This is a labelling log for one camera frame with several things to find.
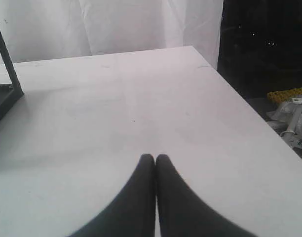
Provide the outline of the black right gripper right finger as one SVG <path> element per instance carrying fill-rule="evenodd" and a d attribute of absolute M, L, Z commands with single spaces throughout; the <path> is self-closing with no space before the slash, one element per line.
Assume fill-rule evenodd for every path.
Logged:
<path fill-rule="evenodd" d="M 163 237 L 253 237 L 203 202 L 182 179 L 169 156 L 156 158 L 156 189 Z"/>

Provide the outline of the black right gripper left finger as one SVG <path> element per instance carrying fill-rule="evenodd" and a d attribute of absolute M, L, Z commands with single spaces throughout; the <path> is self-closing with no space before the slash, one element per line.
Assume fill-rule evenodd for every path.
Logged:
<path fill-rule="evenodd" d="M 153 237 L 156 212 L 155 162 L 141 155 L 122 190 L 73 237 Z"/>

